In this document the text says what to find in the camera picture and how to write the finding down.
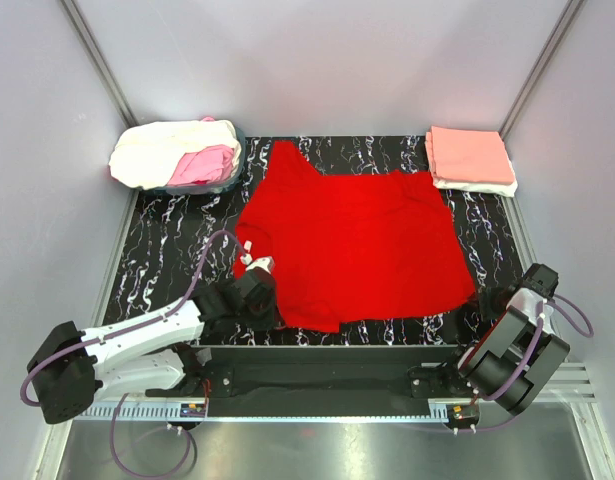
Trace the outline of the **red t-shirt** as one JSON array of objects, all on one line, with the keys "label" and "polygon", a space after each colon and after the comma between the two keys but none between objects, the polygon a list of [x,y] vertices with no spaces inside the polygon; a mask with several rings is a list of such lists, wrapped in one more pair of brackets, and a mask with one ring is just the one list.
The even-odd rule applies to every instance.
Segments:
[{"label": "red t-shirt", "polygon": [[475,292],[428,173],[323,175],[279,141],[235,233],[254,258],[272,257],[277,308],[293,328],[431,316]]}]

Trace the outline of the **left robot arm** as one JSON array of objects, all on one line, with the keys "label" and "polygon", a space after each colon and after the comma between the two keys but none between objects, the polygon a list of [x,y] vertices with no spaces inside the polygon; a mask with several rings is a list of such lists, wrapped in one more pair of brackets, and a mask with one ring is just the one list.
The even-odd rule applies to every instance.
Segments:
[{"label": "left robot arm", "polygon": [[276,324],[276,282],[270,257],[253,260],[244,273],[206,285],[152,312],[113,325],[54,327],[27,365],[22,401],[41,410],[49,425],[83,414],[94,402],[125,393],[202,386],[203,372],[184,343],[236,324],[269,330]]}]

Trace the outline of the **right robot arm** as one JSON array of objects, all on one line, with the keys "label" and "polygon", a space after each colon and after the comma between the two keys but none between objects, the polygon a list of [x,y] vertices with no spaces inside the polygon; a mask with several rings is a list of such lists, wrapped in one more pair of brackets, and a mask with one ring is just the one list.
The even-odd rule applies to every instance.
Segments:
[{"label": "right robot arm", "polygon": [[438,366],[409,370],[412,396],[493,401],[517,416],[535,400],[570,352],[548,330],[558,273],[534,263],[507,287],[481,290],[470,301],[493,325],[476,343],[458,347]]}]

